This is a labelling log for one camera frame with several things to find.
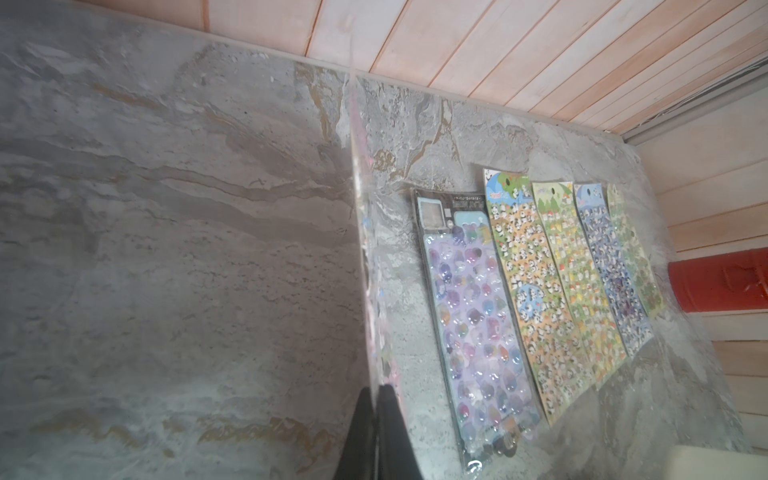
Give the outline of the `panda sticker sheet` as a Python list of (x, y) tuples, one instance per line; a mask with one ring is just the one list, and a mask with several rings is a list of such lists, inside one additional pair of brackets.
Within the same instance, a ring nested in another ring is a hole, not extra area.
[(553, 425), (593, 384), (592, 366), (570, 315), (529, 178), (486, 168), (484, 191), (524, 352)]

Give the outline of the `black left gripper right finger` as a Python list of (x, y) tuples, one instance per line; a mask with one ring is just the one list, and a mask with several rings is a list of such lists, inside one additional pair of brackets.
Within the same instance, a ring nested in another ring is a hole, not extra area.
[(378, 479), (422, 480), (396, 391), (391, 384), (379, 386), (376, 415)]

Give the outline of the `pink cartoon sticker sheet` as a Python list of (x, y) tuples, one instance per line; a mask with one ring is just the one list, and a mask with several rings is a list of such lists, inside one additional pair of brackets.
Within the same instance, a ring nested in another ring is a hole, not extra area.
[(353, 166), (354, 203), (360, 246), (363, 313), (371, 401), (378, 403), (379, 390), (397, 385), (385, 293), (382, 288), (383, 264), (380, 260), (377, 228), (376, 182), (373, 158), (368, 151), (367, 131), (357, 87), (349, 91), (350, 146)]

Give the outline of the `white plastic storage box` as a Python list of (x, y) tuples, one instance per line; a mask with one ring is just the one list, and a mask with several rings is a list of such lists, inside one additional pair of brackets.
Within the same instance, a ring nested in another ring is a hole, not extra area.
[(675, 446), (662, 469), (666, 480), (767, 480), (767, 457), (734, 451)]

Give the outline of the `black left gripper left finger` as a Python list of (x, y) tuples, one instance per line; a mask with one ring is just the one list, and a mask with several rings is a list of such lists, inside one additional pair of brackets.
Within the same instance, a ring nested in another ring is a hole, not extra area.
[(373, 480), (377, 471), (376, 412), (371, 389), (358, 396), (334, 480)]

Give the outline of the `puffy gem sticker sheet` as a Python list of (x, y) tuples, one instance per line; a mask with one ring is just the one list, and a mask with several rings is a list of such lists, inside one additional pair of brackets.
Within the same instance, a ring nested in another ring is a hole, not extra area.
[(465, 472), (512, 457), (542, 419), (480, 194), (412, 191), (435, 338)]

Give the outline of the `blue penguin sticker sheet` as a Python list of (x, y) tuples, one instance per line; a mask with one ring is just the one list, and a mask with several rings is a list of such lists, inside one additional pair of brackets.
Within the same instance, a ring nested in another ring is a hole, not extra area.
[(603, 186), (576, 184), (575, 202), (622, 341), (628, 355), (634, 358), (653, 332), (625, 264)]

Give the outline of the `red metal pencil bucket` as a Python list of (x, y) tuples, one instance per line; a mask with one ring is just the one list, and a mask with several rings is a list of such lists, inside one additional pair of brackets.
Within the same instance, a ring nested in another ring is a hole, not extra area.
[(767, 309), (767, 249), (670, 262), (672, 290), (689, 313)]

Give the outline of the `green frog sticker sheet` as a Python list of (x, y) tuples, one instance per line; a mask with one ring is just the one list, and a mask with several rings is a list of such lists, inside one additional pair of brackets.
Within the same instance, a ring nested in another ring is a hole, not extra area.
[(629, 216), (627, 203), (616, 184), (608, 185), (607, 202), (635, 293), (648, 318), (653, 319), (664, 310), (664, 298), (656, 282), (650, 259)]

